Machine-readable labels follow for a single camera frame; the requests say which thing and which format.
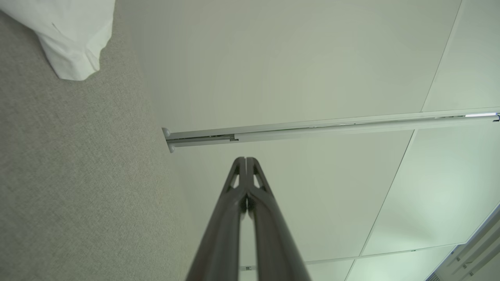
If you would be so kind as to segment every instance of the ceiling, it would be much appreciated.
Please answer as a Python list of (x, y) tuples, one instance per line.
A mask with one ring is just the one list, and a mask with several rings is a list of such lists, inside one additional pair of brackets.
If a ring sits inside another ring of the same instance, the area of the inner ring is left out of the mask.
[[(172, 132), (500, 109), (495, 0), (123, 7)], [(423, 281), (500, 201), (498, 140), (500, 125), (474, 125), (179, 147), (171, 159), (195, 241), (233, 160), (252, 156), (314, 281)], [(256, 264), (254, 240), (247, 217), (242, 266)]]

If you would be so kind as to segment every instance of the white cloth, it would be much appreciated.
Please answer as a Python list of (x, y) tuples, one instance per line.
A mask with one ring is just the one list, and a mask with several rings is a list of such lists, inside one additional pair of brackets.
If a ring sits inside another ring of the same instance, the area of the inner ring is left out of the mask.
[(0, 0), (0, 10), (38, 35), (57, 76), (77, 81), (99, 70), (114, 9), (115, 0)]

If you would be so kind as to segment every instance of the ceiling track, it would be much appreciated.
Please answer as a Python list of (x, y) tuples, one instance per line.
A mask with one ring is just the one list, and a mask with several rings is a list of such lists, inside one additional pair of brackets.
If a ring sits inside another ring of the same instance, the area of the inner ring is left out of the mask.
[[(493, 112), (500, 112), (500, 108), (488, 109), (495, 109)], [(319, 120), (179, 133), (170, 133), (168, 129), (162, 129), (170, 152), (174, 152), (176, 147), (493, 124), (500, 120), (500, 116), (493, 112), (477, 112), (473, 109), (462, 113), (449, 111), (419, 112), (333, 119), (327, 120), (330, 121), (328, 123), (325, 120)]]

